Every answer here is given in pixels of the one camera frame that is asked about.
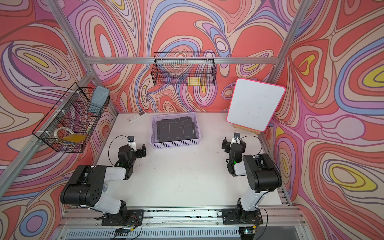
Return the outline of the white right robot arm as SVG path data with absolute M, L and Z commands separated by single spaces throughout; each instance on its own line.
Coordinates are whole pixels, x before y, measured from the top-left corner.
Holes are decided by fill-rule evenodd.
M 263 223 L 259 204 L 282 186 L 281 173 L 268 154 L 246 155 L 246 143 L 240 138 L 223 139 L 222 149 L 229 154 L 227 169 L 233 177 L 247 177 L 249 184 L 235 208 L 222 209 L 224 225 L 255 225 Z

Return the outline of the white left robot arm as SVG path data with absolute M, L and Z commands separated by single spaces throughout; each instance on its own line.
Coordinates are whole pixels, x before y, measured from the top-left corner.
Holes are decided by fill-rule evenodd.
M 145 145 L 140 149 L 124 145 L 119 148 L 118 161 L 113 167 L 79 165 L 61 192 L 61 203 L 101 212 L 103 215 L 97 220 L 102 221 L 102 226 L 139 227 L 144 211 L 130 210 L 125 201 L 113 198 L 107 190 L 113 181 L 129 180 L 136 160 L 146 155 Z

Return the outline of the dark grey grid pillowcase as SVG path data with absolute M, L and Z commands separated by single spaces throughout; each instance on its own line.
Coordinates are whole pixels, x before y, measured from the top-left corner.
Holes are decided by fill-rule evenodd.
M 196 138 L 195 125 L 191 117 L 164 119 L 157 121 L 157 141 L 159 143 L 192 140 Z

